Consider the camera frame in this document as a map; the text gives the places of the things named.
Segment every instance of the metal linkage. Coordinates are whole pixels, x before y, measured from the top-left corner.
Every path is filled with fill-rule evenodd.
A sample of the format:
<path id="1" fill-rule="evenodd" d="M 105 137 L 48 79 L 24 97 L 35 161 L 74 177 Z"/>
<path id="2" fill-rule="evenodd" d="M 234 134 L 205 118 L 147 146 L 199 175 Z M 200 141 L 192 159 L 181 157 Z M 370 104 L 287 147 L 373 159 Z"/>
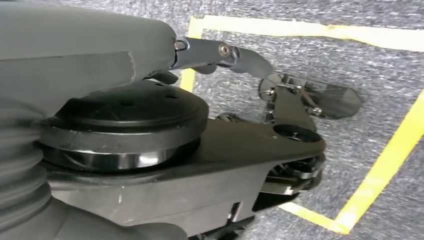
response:
<path id="1" fill-rule="evenodd" d="M 277 121 L 275 112 L 279 101 L 290 93 L 301 99 L 306 112 L 315 117 L 341 119 L 358 113 L 362 100 L 351 88 L 294 77 L 286 73 L 273 73 L 262 79 L 258 89 L 259 97 L 268 104 L 269 121 Z"/>

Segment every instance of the mounting bolt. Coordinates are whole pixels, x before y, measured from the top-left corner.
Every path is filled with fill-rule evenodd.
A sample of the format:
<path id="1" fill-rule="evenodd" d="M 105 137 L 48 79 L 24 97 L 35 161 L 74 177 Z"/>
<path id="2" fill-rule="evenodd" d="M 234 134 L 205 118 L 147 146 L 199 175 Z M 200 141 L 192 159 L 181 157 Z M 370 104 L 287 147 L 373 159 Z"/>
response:
<path id="1" fill-rule="evenodd" d="M 276 90 L 275 90 L 275 88 L 271 87 L 270 89 L 265 90 L 264 92 L 265 92 L 268 96 L 272 96 L 272 95 L 274 95 L 274 93 L 276 93 Z"/>
<path id="2" fill-rule="evenodd" d="M 314 108 L 312 108 L 312 114 L 314 115 L 314 116 L 320 116 L 321 114 L 323 113 L 323 110 L 321 109 L 321 108 L 319 108 L 319 107 L 314 107 Z"/>
<path id="3" fill-rule="evenodd" d="M 230 46 L 225 43 L 219 45 L 219 54 L 223 57 L 228 57 L 231 54 Z"/>
<path id="4" fill-rule="evenodd" d="M 177 51 L 185 50 L 187 48 L 186 43 L 183 41 L 176 41 L 173 43 L 173 45 Z"/>

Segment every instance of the black pulley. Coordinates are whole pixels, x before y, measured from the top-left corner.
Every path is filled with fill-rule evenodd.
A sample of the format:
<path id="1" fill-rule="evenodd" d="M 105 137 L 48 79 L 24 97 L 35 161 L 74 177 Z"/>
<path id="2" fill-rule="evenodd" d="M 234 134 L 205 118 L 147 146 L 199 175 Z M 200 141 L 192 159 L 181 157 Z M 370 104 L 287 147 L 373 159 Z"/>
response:
<path id="1" fill-rule="evenodd" d="M 151 80 L 70 99 L 39 123 L 50 162 L 100 170 L 157 165 L 196 141 L 208 120 L 201 98 Z"/>

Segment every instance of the gray carpet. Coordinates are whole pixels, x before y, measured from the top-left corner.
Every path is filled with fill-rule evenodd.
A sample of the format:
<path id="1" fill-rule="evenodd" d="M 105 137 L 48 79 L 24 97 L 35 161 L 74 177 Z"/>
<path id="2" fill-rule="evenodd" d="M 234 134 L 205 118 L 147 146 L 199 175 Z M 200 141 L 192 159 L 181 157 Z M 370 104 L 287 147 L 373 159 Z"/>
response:
<path id="1" fill-rule="evenodd" d="M 400 29 L 424 29 L 420 0 L 34 0 L 144 16 L 187 34 L 190 16 L 220 15 Z M 383 49 L 324 37 L 266 37 L 206 31 L 208 39 L 258 51 L 276 69 L 295 76 L 355 88 L 364 107 L 355 117 L 318 120 L 328 142 L 323 183 L 296 202 L 334 218 L 364 179 L 409 107 L 424 88 L 424 54 Z M 219 70 L 197 76 L 194 92 L 211 106 L 211 117 L 232 112 L 260 121 L 264 103 L 258 80 Z M 424 239 L 424 142 L 353 228 L 342 236 L 281 209 L 262 213 L 246 240 Z"/>

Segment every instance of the yellow tape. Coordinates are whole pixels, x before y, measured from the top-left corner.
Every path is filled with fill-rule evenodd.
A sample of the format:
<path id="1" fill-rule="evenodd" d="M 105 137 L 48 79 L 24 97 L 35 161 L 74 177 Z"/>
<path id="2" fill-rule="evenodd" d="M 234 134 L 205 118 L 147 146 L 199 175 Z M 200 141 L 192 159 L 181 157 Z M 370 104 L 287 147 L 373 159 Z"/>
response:
<path id="1" fill-rule="evenodd" d="M 319 225 L 323 228 L 336 232 L 338 234 L 348 234 L 349 229 L 345 226 L 338 224 L 333 219 L 330 219 L 324 215 L 311 211 L 305 207 L 299 206 L 294 202 L 288 202 L 278 206 L 280 209 L 283 209 L 289 213 L 297 215 L 303 219 L 306 219 L 316 225 Z"/>
<path id="2" fill-rule="evenodd" d="M 302 21 L 206 15 L 204 29 L 276 37 L 308 36 L 351 39 L 380 48 L 424 52 L 424 30 L 384 27 L 323 25 Z"/>
<path id="3" fill-rule="evenodd" d="M 335 221 L 352 229 L 424 135 L 424 90 Z"/>
<path id="4" fill-rule="evenodd" d="M 190 18 L 190 23 L 188 25 L 188 34 L 187 37 L 194 39 L 201 39 L 203 34 L 202 20 L 195 17 Z M 180 88 L 193 92 L 193 87 L 195 83 L 195 71 L 191 68 L 184 69 L 181 74 L 181 84 Z"/>

